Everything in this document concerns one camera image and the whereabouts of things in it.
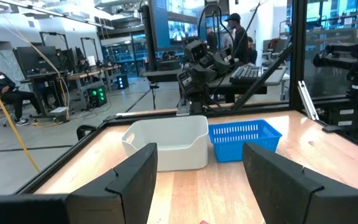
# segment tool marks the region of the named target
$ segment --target man sitting in chair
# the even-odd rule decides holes
[[[15,90],[15,87],[16,84],[8,78],[8,76],[0,72],[1,100],[13,105],[16,116],[16,126],[25,126],[29,124],[29,121],[22,118],[23,100],[29,100],[37,111],[37,114],[41,113],[41,109],[33,93]]]

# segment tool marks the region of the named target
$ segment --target blue storage bin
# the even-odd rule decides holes
[[[242,161],[245,142],[253,142],[275,152],[282,136],[263,119],[210,124],[208,129],[218,162]]]

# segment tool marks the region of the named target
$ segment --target baseball cap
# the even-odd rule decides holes
[[[233,13],[229,16],[228,19],[226,19],[225,21],[228,22],[230,20],[241,20],[241,16],[238,13]]]

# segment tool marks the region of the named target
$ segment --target white plastic bin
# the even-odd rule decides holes
[[[208,120],[205,116],[136,121],[122,137],[128,156],[156,142],[158,171],[200,169],[208,163]]]

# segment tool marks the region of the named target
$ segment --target sneakers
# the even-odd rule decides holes
[[[29,121],[23,118],[21,118],[19,121],[16,121],[16,126],[26,126],[29,124]]]

